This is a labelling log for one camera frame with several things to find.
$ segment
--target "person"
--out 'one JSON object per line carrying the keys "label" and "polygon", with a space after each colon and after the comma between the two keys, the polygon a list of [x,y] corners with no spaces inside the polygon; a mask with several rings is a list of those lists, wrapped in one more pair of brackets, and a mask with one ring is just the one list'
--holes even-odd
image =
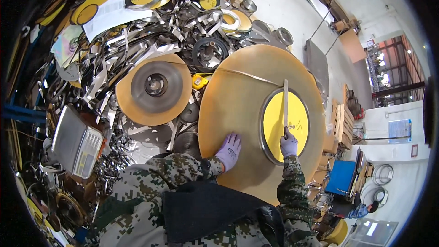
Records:
{"label": "person", "polygon": [[173,153],[133,164],[99,207],[86,246],[320,246],[310,230],[313,211],[297,143],[290,132],[281,138],[284,168],[277,207],[212,183],[236,164],[239,134],[228,134],[211,158]]}
{"label": "person", "polygon": [[378,209],[378,202],[370,205],[361,202],[359,194],[355,195],[354,204],[344,200],[336,199],[330,211],[339,218],[362,218]]}

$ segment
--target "glove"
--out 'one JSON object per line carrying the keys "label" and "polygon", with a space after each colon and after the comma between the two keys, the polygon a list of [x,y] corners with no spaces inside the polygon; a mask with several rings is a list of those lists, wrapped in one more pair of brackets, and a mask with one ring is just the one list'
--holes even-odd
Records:
{"label": "glove", "polygon": [[238,161],[239,151],[241,151],[241,137],[235,133],[228,134],[215,155],[224,165],[225,172],[235,166]]}
{"label": "glove", "polygon": [[284,128],[284,131],[287,136],[287,139],[281,136],[281,153],[284,159],[291,155],[297,156],[297,138],[290,133],[287,127]]}

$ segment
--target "scrap metal pile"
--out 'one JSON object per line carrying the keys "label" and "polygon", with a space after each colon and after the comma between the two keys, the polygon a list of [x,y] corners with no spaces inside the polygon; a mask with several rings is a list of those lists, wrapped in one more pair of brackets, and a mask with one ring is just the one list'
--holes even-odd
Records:
{"label": "scrap metal pile", "polygon": [[[20,175],[35,181],[27,187],[28,204],[54,244],[74,242],[94,221],[130,164],[166,152],[201,156],[199,105],[225,58],[254,44],[289,52],[293,42],[287,30],[271,32],[252,21],[257,8],[250,0],[236,8],[231,0],[65,0],[51,8],[68,8],[66,2],[70,11],[30,83],[38,90],[34,106],[46,110],[45,128],[36,125],[43,128],[43,148]],[[50,23],[48,17],[40,22]],[[149,74],[137,76],[140,82],[128,76],[132,71]],[[157,102],[163,93],[169,97]],[[141,101],[145,94],[151,103]],[[124,96],[142,111],[133,113]],[[149,114],[154,121],[139,122]]]}

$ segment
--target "hand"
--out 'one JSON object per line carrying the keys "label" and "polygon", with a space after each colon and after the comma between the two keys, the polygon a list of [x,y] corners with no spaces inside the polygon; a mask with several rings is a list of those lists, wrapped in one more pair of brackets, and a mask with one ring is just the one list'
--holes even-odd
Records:
{"label": "hand", "polygon": [[281,152],[284,159],[291,155],[297,156],[297,138],[290,133],[287,127],[284,128],[284,131],[287,136],[287,139],[281,136]]}
{"label": "hand", "polygon": [[219,161],[224,165],[224,170],[227,172],[238,161],[239,152],[241,151],[241,137],[239,134],[231,133],[226,136],[221,148],[215,155]]}

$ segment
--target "camouflage jacket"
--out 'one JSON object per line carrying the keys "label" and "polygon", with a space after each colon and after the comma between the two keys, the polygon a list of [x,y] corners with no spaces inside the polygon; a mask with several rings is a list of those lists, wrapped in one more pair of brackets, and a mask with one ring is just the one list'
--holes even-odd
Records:
{"label": "camouflage jacket", "polygon": [[[162,193],[173,191],[189,181],[208,179],[222,173],[216,157],[201,164],[187,154],[174,153],[165,158],[148,160],[126,168],[113,186],[113,194],[100,206],[87,245],[103,247],[166,246],[163,228]],[[312,236],[312,211],[306,197],[305,178],[296,156],[284,162],[283,181],[277,189],[284,221],[284,246],[320,246]],[[259,223],[245,217],[228,226],[226,231],[186,242],[194,247],[269,247]]]}

